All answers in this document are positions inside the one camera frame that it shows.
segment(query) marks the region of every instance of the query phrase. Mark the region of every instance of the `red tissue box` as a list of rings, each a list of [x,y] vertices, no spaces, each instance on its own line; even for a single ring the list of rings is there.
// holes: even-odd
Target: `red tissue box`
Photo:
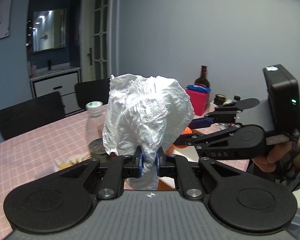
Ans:
[[[197,92],[189,89],[186,89],[186,93],[190,96],[194,114],[202,115],[208,106],[209,93]]]

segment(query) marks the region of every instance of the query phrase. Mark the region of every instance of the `crumpled white tissue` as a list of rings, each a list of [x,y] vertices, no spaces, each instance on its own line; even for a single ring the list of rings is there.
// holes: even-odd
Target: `crumpled white tissue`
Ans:
[[[103,145],[108,154],[135,153],[141,145],[144,166],[140,179],[128,183],[139,190],[156,190],[155,168],[160,146],[165,151],[192,121],[190,98],[172,78],[111,75]]]

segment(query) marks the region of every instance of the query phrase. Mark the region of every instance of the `chair backrest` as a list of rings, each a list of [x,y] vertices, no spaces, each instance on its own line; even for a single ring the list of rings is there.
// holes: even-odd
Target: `chair backrest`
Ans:
[[[0,133],[4,140],[65,117],[58,91],[0,110]]]
[[[74,89],[78,106],[81,109],[86,109],[86,104],[93,101],[101,101],[106,105],[109,100],[110,79],[77,83]]]

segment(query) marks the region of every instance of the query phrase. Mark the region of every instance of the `blue plastic package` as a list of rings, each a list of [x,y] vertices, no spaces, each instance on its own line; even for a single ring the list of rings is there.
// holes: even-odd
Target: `blue plastic package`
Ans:
[[[207,87],[201,87],[197,85],[187,85],[186,87],[189,90],[197,91],[197,92],[204,92],[204,93],[209,93],[211,91],[210,88]]]

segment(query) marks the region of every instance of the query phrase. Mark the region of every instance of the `dark tiled wall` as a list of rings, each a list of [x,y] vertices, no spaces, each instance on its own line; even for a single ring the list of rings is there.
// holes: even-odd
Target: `dark tiled wall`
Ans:
[[[71,62],[74,65],[80,64],[80,3],[81,0],[29,0],[29,20],[32,20],[34,12],[56,9],[67,10],[66,47],[28,54],[28,60],[37,65],[37,68],[47,67],[47,61],[49,59],[51,59],[52,65],[58,65],[67,62]]]

